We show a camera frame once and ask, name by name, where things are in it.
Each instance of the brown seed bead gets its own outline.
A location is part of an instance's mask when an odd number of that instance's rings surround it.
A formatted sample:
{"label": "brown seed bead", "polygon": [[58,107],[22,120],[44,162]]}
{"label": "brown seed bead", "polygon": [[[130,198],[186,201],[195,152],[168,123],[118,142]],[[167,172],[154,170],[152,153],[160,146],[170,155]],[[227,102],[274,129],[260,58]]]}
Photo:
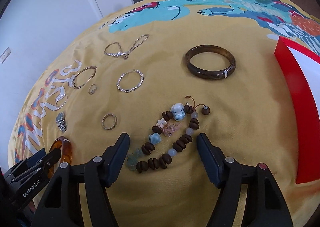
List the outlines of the brown seed bead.
{"label": "brown seed bead", "polygon": [[159,164],[160,164],[161,168],[163,168],[163,169],[167,168],[167,165],[165,164],[165,162],[164,162],[164,160],[162,158],[159,158]]}
{"label": "brown seed bead", "polygon": [[172,114],[171,111],[167,110],[167,111],[165,112],[165,114],[168,116],[169,119],[172,119],[172,118],[173,118],[173,114]]}
{"label": "brown seed bead", "polygon": [[182,152],[182,148],[176,143],[174,142],[172,144],[172,147],[177,151],[177,152]]}
{"label": "brown seed bead", "polygon": [[201,109],[201,112],[203,115],[209,115],[210,113],[210,108],[208,106],[206,106],[207,109],[205,109],[204,107]]}
{"label": "brown seed bead", "polygon": [[146,148],[146,150],[151,150],[151,151],[153,151],[153,150],[156,149],[155,146],[154,146],[152,143],[150,143],[150,142],[146,142],[146,143],[144,144],[144,147]]}
{"label": "brown seed bead", "polygon": [[185,143],[185,144],[188,144],[188,143],[189,143],[188,139],[185,138],[185,137],[180,137],[179,140],[181,140],[181,141],[182,141],[183,143]]}
{"label": "brown seed bead", "polygon": [[181,140],[177,140],[176,143],[184,150],[186,148],[185,143],[183,143]]}
{"label": "brown seed bead", "polygon": [[199,129],[199,125],[197,123],[194,123],[194,122],[190,122],[189,123],[189,127],[193,128],[194,130]]}
{"label": "brown seed bead", "polygon": [[141,150],[142,150],[142,152],[143,152],[145,155],[147,155],[147,156],[151,154],[150,151],[147,150],[144,145],[141,146]]}
{"label": "brown seed bead", "polygon": [[162,117],[164,118],[165,121],[169,120],[169,117],[166,115],[165,112],[162,113]]}
{"label": "brown seed bead", "polygon": [[141,168],[143,171],[147,171],[149,169],[149,165],[146,161],[141,161]]}
{"label": "brown seed bead", "polygon": [[162,133],[162,128],[158,127],[158,126],[153,126],[152,127],[152,131],[154,133],[158,133],[158,134],[161,134]]}
{"label": "brown seed bead", "polygon": [[192,142],[192,137],[188,134],[183,134],[181,137],[186,138],[189,142]]}
{"label": "brown seed bead", "polygon": [[148,165],[149,165],[149,167],[150,167],[151,169],[153,169],[153,170],[156,169],[155,164],[153,163],[152,158],[149,158],[149,160],[148,160]]}
{"label": "brown seed bead", "polygon": [[193,113],[193,108],[192,108],[192,106],[189,106],[188,114],[191,114],[191,113]]}
{"label": "brown seed bead", "polygon": [[159,160],[154,158],[153,159],[153,164],[155,165],[155,168],[158,169],[160,167],[160,163],[159,163]]}
{"label": "brown seed bead", "polygon": [[190,122],[193,122],[199,125],[199,121],[197,119],[191,119]]}
{"label": "brown seed bead", "polygon": [[189,105],[186,104],[185,106],[183,106],[183,111],[184,111],[185,113],[187,113],[188,110],[189,110]]}
{"label": "brown seed bead", "polygon": [[163,161],[164,161],[167,165],[170,165],[171,162],[172,162],[172,158],[171,158],[170,155],[167,154],[167,153],[162,154],[162,159],[163,159]]}
{"label": "brown seed bead", "polygon": [[139,173],[142,172],[142,166],[141,166],[141,164],[142,164],[142,162],[139,161],[139,162],[137,163],[137,165],[136,165],[136,169],[137,169],[137,171],[138,171]]}

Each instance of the small ring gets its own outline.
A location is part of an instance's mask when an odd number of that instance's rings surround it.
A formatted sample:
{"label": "small ring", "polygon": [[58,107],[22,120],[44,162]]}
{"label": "small ring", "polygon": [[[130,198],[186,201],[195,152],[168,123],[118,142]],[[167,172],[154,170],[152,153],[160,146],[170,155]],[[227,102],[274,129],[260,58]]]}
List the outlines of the small ring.
{"label": "small ring", "polygon": [[55,106],[56,106],[57,110],[61,109],[66,104],[66,101],[64,101],[64,103],[60,107],[57,106],[58,101],[60,101],[64,96],[66,96],[66,99],[68,99],[68,96],[66,94],[60,95],[56,99],[56,105]]}
{"label": "small ring", "polygon": [[[106,118],[108,118],[108,117],[110,117],[110,116],[112,116],[112,117],[115,119],[115,122],[114,122],[114,124],[113,124],[113,126],[112,126],[111,128],[106,128],[105,125],[104,125],[104,121],[106,120]],[[104,129],[106,129],[106,130],[112,130],[112,129],[114,129],[114,128],[116,127],[117,123],[118,123],[118,119],[117,119],[116,115],[114,115],[114,114],[112,114],[112,113],[108,113],[107,115],[105,115],[105,116],[103,117],[102,127],[103,127]]]}
{"label": "small ring", "polygon": [[[230,66],[220,70],[220,71],[209,71],[200,69],[193,64],[191,64],[190,60],[197,54],[203,52],[212,52],[217,53],[228,59],[230,62]],[[184,57],[185,64],[187,65],[188,70],[195,76],[200,77],[202,79],[211,79],[211,80],[221,80],[227,78],[227,76],[231,75],[236,69],[236,59],[234,56],[227,51],[226,49],[215,46],[215,45],[198,45],[196,47],[191,48]]]}
{"label": "small ring", "polygon": [[[133,73],[133,72],[136,72],[136,73],[140,74],[140,76],[141,76],[140,82],[138,83],[138,85],[137,85],[136,87],[131,88],[130,90],[124,90],[124,89],[122,89],[122,88],[120,87],[120,85],[119,85],[122,77],[124,77],[126,74],[130,74],[130,73]],[[123,93],[129,93],[129,92],[133,92],[134,90],[136,90],[137,88],[139,88],[139,87],[141,86],[142,82],[143,82],[143,73],[140,72],[139,70],[134,70],[134,69],[133,69],[133,70],[131,70],[131,71],[125,73],[125,74],[122,74],[122,75],[120,76],[120,78],[118,79],[118,82],[117,82],[117,87],[118,87],[118,89],[119,89],[121,92],[123,92]]]}
{"label": "small ring", "polygon": [[96,84],[92,84],[90,87],[89,87],[89,90],[88,90],[88,93],[89,94],[94,94],[95,91],[97,89],[97,85]]}
{"label": "small ring", "polygon": [[[82,72],[88,70],[88,69],[94,69],[93,74],[90,76],[90,78],[89,78],[83,85],[81,85],[81,86],[76,86],[76,84],[75,84],[75,79],[77,78],[77,76],[78,76],[79,74],[81,74]],[[82,86],[84,86],[87,82],[89,82],[89,80],[90,80],[91,78],[93,78],[93,77],[96,75],[96,69],[97,69],[96,66],[89,66],[89,67],[84,68],[83,70],[81,70],[79,73],[76,74],[75,78],[73,78],[73,80],[72,80],[72,82],[71,82],[71,83],[72,83],[72,87],[75,88],[75,89],[80,89],[80,88],[81,88]]]}

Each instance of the orange translucent bangle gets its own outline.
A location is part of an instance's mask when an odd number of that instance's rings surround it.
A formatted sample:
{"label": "orange translucent bangle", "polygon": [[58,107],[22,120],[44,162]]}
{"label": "orange translucent bangle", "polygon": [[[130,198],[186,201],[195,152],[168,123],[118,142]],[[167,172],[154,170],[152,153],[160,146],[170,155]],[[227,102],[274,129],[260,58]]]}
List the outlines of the orange translucent bangle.
{"label": "orange translucent bangle", "polygon": [[[58,137],[51,145],[49,152],[55,148],[60,149],[61,147],[62,147],[62,151],[61,151],[60,163],[68,162],[69,164],[71,164],[72,146],[71,146],[71,142],[67,138],[63,136]],[[51,178],[52,176],[53,176],[53,166],[49,169],[49,172],[48,172],[48,177]]]}

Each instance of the yellow blanket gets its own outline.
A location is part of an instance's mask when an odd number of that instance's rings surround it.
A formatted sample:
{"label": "yellow blanket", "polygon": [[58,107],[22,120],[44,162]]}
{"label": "yellow blanket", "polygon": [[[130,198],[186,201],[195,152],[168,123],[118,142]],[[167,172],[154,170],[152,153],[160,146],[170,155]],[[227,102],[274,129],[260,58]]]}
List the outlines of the yellow blanket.
{"label": "yellow blanket", "polygon": [[[104,54],[119,42],[130,49],[143,34],[150,37],[127,60]],[[319,54],[319,24],[289,0],[145,0],[103,18],[83,32],[48,67],[28,94],[8,149],[9,166],[37,150],[49,148],[63,135],[73,147],[72,165],[86,163],[129,134],[130,150],[148,141],[162,112],[191,95],[211,109],[199,113],[200,129],[226,156],[242,164],[266,163],[288,204],[295,227],[303,226],[320,202],[320,182],[296,185],[298,139],[295,113],[286,81],[273,53],[279,35],[290,37]],[[236,58],[235,72],[225,80],[208,81],[193,76],[182,58],[192,47],[212,44]],[[116,45],[108,51],[118,52]],[[226,61],[201,54],[192,62],[203,69],[219,70]],[[71,81],[80,70],[97,66],[96,75],[81,89]],[[130,93],[120,92],[118,78],[140,70],[144,81]],[[84,83],[92,70],[76,80]],[[122,88],[137,85],[139,75],[121,80]],[[91,84],[97,85],[93,95]],[[66,104],[55,110],[58,102]],[[66,114],[67,131],[56,125]],[[118,118],[115,129],[101,126],[105,114]],[[158,158],[185,132],[188,119],[170,138],[162,135],[150,157]],[[118,180],[107,189],[120,227],[206,226],[219,190],[209,182],[197,153],[196,142],[172,159],[167,169],[130,171],[125,164]],[[91,226],[84,187],[80,188],[85,226]],[[240,226],[246,190],[243,188],[234,226]]]}

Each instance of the star-shaped charm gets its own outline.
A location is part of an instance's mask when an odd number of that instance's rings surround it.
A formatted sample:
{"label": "star-shaped charm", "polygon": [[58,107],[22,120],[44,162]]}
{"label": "star-shaped charm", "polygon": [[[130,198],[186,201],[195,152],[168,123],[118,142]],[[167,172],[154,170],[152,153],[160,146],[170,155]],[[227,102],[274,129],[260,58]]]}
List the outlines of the star-shaped charm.
{"label": "star-shaped charm", "polygon": [[165,121],[164,118],[162,118],[161,120],[158,120],[158,123],[156,124],[156,126],[160,127],[163,129],[163,127],[167,125],[167,122]]}

